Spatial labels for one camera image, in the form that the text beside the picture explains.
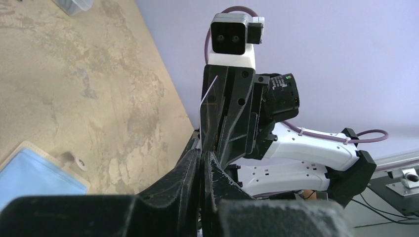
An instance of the cable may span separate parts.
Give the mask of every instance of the cable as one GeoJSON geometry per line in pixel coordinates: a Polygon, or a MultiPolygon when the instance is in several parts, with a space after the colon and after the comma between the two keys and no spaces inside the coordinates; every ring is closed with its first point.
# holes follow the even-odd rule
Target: cable
{"type": "Polygon", "coordinates": [[[408,219],[408,220],[418,220],[418,219],[416,219],[416,218],[411,218],[411,217],[406,217],[406,216],[401,216],[401,215],[396,215],[396,214],[393,214],[393,213],[390,213],[390,212],[386,212],[386,211],[382,211],[382,210],[380,210],[380,209],[377,209],[377,208],[375,208],[375,207],[373,207],[373,206],[371,206],[366,200],[365,200],[365,198],[364,198],[364,196],[362,195],[362,194],[359,194],[360,196],[361,196],[361,198],[362,198],[362,200],[364,200],[364,202],[365,202],[365,204],[366,205],[368,205],[370,208],[372,208],[372,209],[374,209],[374,210],[376,210],[376,211],[379,211],[379,212],[382,212],[382,213],[385,213],[385,214],[388,214],[388,215],[392,215],[392,216],[397,216],[397,217],[401,217],[401,218],[406,218],[406,219],[408,219]]]}
{"type": "MultiPolygon", "coordinates": [[[[227,9],[225,9],[221,13],[230,13],[230,12],[233,12],[233,11],[242,11],[244,13],[249,14],[251,17],[256,17],[257,16],[255,11],[253,11],[252,9],[250,9],[248,7],[245,7],[245,6],[232,6],[232,7],[229,7],[227,9]]],[[[207,37],[205,38],[205,45],[204,45],[205,64],[208,64],[208,46],[210,44],[210,38],[211,38],[211,28],[208,29],[207,37]]]]}
{"type": "Polygon", "coordinates": [[[307,200],[307,199],[309,199],[311,196],[313,196],[313,194],[315,193],[316,191],[315,190],[313,190],[313,192],[312,193],[310,193],[310,195],[308,196],[308,197],[306,197],[306,198],[304,198],[304,196],[303,195],[300,195],[300,197],[302,197],[302,199],[304,199],[304,200],[307,200]]]}
{"type": "MultiPolygon", "coordinates": [[[[282,124],[285,125],[285,126],[287,126],[287,127],[289,127],[294,132],[301,133],[301,129],[300,128],[296,127],[295,125],[292,125],[288,121],[283,121],[282,124]]],[[[357,136],[362,136],[362,135],[369,134],[369,133],[382,133],[383,136],[382,137],[378,137],[378,138],[372,138],[372,139],[361,139],[361,140],[355,140],[354,139],[354,140],[348,141],[348,143],[371,143],[371,142],[380,142],[380,141],[384,141],[389,136],[388,135],[388,132],[386,132],[384,130],[381,130],[381,129],[372,129],[372,130],[368,130],[368,131],[363,131],[363,132],[360,132],[360,133],[358,133],[356,135],[357,136]]],[[[309,137],[326,139],[326,140],[330,140],[330,141],[346,142],[346,139],[344,139],[344,138],[333,137],[333,136],[328,136],[328,135],[323,135],[323,134],[317,134],[317,133],[314,133],[314,132],[304,131],[302,134],[303,135],[306,135],[306,136],[309,136],[309,137]]]]}
{"type": "Polygon", "coordinates": [[[381,214],[381,213],[379,213],[378,211],[376,211],[376,210],[374,210],[374,209],[372,209],[372,208],[370,208],[369,206],[367,206],[367,205],[365,205],[365,204],[363,204],[362,202],[360,202],[360,201],[357,201],[357,200],[354,200],[354,199],[351,199],[352,201],[354,201],[354,202],[356,202],[357,204],[359,204],[359,205],[362,205],[362,206],[364,206],[364,207],[366,207],[366,208],[368,208],[369,210],[371,210],[371,211],[373,211],[373,212],[375,212],[377,215],[379,215],[379,216],[381,216],[382,218],[384,218],[384,219],[386,219],[386,220],[389,220],[389,221],[391,221],[391,222],[393,222],[393,223],[396,223],[396,224],[400,224],[400,225],[419,225],[419,222],[401,222],[401,221],[395,221],[395,220],[392,220],[392,219],[390,219],[390,218],[388,218],[388,217],[386,217],[386,216],[384,216],[383,214],[381,214]]]}

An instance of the black camera housing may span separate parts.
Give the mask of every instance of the black camera housing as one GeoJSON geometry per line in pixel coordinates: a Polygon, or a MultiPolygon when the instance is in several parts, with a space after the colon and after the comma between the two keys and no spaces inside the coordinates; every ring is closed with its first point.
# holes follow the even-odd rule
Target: black camera housing
{"type": "Polygon", "coordinates": [[[211,42],[215,53],[242,55],[246,51],[248,24],[245,14],[219,13],[211,23],[211,42]]]}
{"type": "Polygon", "coordinates": [[[240,23],[211,24],[212,49],[216,53],[242,55],[246,50],[247,27],[240,23]]]}

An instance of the black cable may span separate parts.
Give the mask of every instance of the black cable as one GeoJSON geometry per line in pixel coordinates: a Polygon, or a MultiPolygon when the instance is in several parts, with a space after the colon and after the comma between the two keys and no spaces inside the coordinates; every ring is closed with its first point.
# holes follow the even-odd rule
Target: black cable
{"type": "Polygon", "coordinates": [[[362,196],[362,194],[359,194],[360,196],[361,196],[361,198],[362,198],[362,200],[364,200],[364,202],[365,202],[365,204],[366,205],[368,205],[370,208],[372,208],[372,209],[374,209],[374,210],[376,210],[376,211],[379,211],[379,212],[382,212],[382,213],[385,213],[385,214],[388,214],[388,215],[392,215],[392,216],[397,216],[397,217],[401,217],[401,218],[406,218],[406,219],[408,219],[408,220],[417,220],[416,218],[411,218],[411,217],[407,217],[407,216],[401,216],[401,215],[396,215],[396,214],[393,214],[393,213],[390,213],[390,212],[386,212],[386,211],[383,211],[383,210],[380,210],[380,209],[377,209],[377,208],[375,208],[375,207],[373,207],[373,206],[371,206],[366,200],[365,200],[365,198],[364,198],[364,196],[362,196]]]}
{"type": "Polygon", "coordinates": [[[316,191],[314,190],[308,197],[304,198],[304,196],[302,196],[302,199],[307,200],[309,199],[316,191]]]}
{"type": "Polygon", "coordinates": [[[364,207],[366,207],[366,208],[368,208],[369,210],[371,210],[371,211],[373,211],[373,212],[375,212],[377,215],[379,215],[379,216],[381,216],[382,218],[384,218],[384,219],[386,219],[386,220],[389,220],[389,221],[391,221],[391,222],[393,222],[393,223],[396,223],[396,224],[400,224],[400,225],[419,225],[419,222],[415,222],[415,223],[412,223],[412,222],[401,222],[401,221],[395,221],[395,220],[392,220],[392,219],[390,219],[390,218],[388,218],[388,217],[386,217],[386,216],[384,216],[383,214],[381,214],[381,213],[379,213],[378,211],[376,211],[376,210],[374,210],[374,209],[372,209],[372,208],[370,208],[369,206],[367,206],[367,205],[365,205],[365,204],[363,204],[362,202],[360,202],[360,201],[357,201],[357,200],[354,200],[354,199],[351,199],[352,201],[354,201],[354,202],[356,202],[357,204],[359,204],[359,205],[363,205],[364,207]]]}

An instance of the camera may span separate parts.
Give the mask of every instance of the camera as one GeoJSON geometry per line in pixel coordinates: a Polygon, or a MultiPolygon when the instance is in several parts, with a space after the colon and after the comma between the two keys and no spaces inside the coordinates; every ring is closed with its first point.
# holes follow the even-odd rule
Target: camera
{"type": "Polygon", "coordinates": [[[246,44],[261,43],[263,22],[253,22],[245,14],[219,13],[211,23],[211,42],[215,53],[242,55],[246,44]]]}

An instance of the cable tie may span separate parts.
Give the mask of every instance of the cable tie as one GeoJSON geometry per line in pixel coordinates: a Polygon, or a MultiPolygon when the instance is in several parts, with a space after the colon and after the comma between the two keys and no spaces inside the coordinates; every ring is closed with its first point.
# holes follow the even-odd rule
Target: cable tie
{"type": "Polygon", "coordinates": [[[301,128],[301,131],[298,133],[299,136],[302,136],[303,132],[305,131],[305,128],[301,128]]]}
{"type": "Polygon", "coordinates": [[[351,140],[350,137],[346,137],[345,142],[343,143],[344,145],[348,145],[349,141],[351,140]]]}

